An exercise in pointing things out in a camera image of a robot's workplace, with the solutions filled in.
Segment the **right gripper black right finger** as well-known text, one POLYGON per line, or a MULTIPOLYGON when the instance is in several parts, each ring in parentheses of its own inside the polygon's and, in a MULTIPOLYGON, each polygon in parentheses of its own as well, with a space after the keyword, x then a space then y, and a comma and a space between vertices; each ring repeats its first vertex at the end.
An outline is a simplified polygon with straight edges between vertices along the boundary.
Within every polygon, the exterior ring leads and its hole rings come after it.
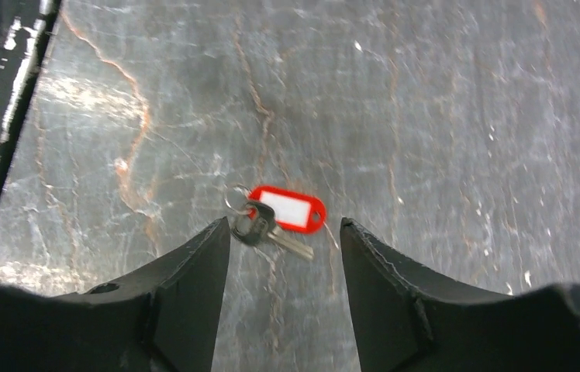
POLYGON ((440 274, 351 218, 340 225, 350 315, 363 371, 483 371, 505 357, 487 306, 504 294, 440 274))

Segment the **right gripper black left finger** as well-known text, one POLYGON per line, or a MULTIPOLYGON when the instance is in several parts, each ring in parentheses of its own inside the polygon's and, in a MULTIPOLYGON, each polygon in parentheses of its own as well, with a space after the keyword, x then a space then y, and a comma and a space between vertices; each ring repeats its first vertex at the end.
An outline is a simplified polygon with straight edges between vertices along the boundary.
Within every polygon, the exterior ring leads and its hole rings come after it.
POLYGON ((230 259, 226 218, 142 267, 68 294, 63 371, 209 371, 230 259))

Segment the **red capped key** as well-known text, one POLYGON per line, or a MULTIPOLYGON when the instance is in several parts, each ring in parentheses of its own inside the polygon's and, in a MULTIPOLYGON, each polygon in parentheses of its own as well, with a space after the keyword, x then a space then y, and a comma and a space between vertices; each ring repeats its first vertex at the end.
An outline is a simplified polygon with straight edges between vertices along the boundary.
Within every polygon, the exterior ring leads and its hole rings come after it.
POLYGON ((324 226, 327 209, 319 198, 269 184, 252 189, 230 184, 223 191, 223 200, 235 214, 231 234, 241 243, 258 246, 271 242, 302 259, 314 258, 313 248, 292 234, 309 235, 324 226))

